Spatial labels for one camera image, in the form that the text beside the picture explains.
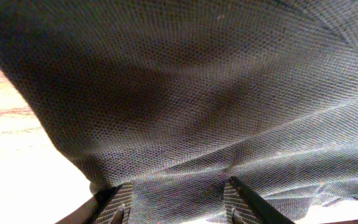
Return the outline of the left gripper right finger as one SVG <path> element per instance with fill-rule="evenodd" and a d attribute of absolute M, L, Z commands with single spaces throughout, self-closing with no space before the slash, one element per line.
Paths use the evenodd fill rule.
<path fill-rule="evenodd" d="M 230 224 L 294 224 L 237 177 L 228 179 L 223 195 Z"/>

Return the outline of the black polo shirt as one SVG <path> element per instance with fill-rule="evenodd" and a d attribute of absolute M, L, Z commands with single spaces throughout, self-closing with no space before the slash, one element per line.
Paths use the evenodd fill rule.
<path fill-rule="evenodd" d="M 0 69 L 131 223 L 358 199 L 358 1 L 0 1 Z"/>

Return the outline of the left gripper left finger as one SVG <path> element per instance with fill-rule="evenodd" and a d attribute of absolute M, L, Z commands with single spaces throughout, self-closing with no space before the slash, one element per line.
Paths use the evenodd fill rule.
<path fill-rule="evenodd" d="M 128 224 L 133 192 L 132 182 L 101 190 L 56 224 Z"/>

